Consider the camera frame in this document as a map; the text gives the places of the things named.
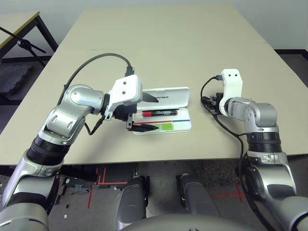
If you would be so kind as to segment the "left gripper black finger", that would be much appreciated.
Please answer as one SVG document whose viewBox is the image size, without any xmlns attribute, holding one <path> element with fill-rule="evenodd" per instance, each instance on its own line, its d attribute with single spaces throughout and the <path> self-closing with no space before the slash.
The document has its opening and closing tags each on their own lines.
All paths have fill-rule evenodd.
<svg viewBox="0 0 308 231">
<path fill-rule="evenodd" d="M 134 123 L 132 115 L 128 115 L 126 129 L 133 132 L 148 132 L 152 130 L 157 130 L 157 127 L 148 124 L 137 125 Z"/>
<path fill-rule="evenodd" d="M 146 92 L 143 92 L 142 93 L 142 101 L 143 102 L 148 102 L 148 103 L 157 103 L 158 99 L 155 98 L 154 96 L 146 93 Z"/>
</svg>

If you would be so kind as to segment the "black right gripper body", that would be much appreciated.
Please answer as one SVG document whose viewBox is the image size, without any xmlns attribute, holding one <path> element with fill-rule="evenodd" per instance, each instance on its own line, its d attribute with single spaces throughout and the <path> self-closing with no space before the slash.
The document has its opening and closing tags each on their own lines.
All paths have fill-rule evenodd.
<svg viewBox="0 0 308 231">
<path fill-rule="evenodd" d="M 218 92 L 216 93 L 216 95 L 213 98 L 213 105 L 214 105 L 214 110 L 216 113 L 221 113 L 220 109 L 219 109 L 219 104 L 220 101 L 223 98 L 223 93 L 222 92 Z"/>
</svg>

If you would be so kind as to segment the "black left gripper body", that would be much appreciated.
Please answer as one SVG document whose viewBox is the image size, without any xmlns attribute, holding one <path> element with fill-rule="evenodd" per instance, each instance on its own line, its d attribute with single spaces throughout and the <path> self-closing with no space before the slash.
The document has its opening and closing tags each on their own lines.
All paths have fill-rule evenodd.
<svg viewBox="0 0 308 231">
<path fill-rule="evenodd" d="M 136 112 L 137 112 L 137 104 L 127 105 L 127 106 L 119 105 L 113 111 L 113 117 L 121 121 L 127 121 L 129 115 L 133 115 Z"/>
</svg>

